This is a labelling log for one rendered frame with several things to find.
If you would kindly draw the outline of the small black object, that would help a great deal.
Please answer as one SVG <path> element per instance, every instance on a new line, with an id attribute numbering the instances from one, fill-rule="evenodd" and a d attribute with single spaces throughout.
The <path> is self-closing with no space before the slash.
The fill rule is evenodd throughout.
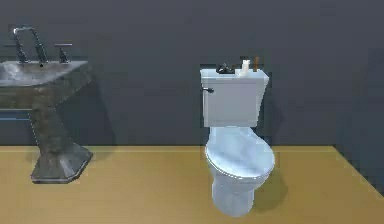
<path id="1" fill-rule="evenodd" d="M 234 74 L 235 70 L 230 68 L 226 63 L 223 63 L 216 68 L 216 72 L 219 74 Z"/>

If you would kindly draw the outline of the grey pedestal sink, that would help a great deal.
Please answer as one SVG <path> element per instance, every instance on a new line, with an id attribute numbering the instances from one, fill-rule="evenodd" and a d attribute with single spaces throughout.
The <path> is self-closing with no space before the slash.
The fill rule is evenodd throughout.
<path id="1" fill-rule="evenodd" d="M 56 112 L 91 81 L 86 61 L 0 63 L 0 111 L 26 111 L 40 151 L 31 173 L 34 183 L 69 183 L 91 161 L 93 154 L 73 142 Z"/>

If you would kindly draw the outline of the small white bottle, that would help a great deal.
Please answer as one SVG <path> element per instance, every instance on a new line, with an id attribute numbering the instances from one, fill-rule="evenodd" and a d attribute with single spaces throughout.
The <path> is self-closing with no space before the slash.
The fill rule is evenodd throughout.
<path id="1" fill-rule="evenodd" d="M 238 76 L 246 76 L 250 67 L 250 60 L 249 59 L 244 59 L 242 61 L 242 65 L 240 70 L 237 72 Z"/>

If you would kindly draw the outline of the grey sink faucet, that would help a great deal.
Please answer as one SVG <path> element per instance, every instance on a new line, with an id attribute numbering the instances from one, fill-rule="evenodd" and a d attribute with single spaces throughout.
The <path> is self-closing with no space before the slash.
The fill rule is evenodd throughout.
<path id="1" fill-rule="evenodd" d="M 21 26 L 14 27 L 11 31 L 12 38 L 14 40 L 13 46 L 16 48 L 17 64 L 28 64 L 30 60 L 27 58 L 25 51 L 23 50 L 23 45 L 19 38 L 19 33 L 22 31 L 30 31 L 34 37 L 35 49 L 38 56 L 38 63 L 40 65 L 49 63 L 48 56 L 46 54 L 43 43 L 40 41 L 39 34 L 36 29 L 32 26 Z M 67 57 L 66 52 L 64 51 L 65 47 L 71 47 L 72 43 L 56 43 L 55 47 L 59 49 L 59 63 L 60 64 L 69 64 L 70 60 Z"/>

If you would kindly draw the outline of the white toilet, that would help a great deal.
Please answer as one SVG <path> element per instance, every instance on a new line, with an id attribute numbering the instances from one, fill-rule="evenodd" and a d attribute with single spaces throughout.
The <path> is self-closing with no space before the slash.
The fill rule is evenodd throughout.
<path id="1" fill-rule="evenodd" d="M 271 147 L 253 131 L 269 77 L 260 69 L 220 74 L 205 68 L 200 75 L 212 200 L 222 213 L 244 216 L 275 166 Z"/>

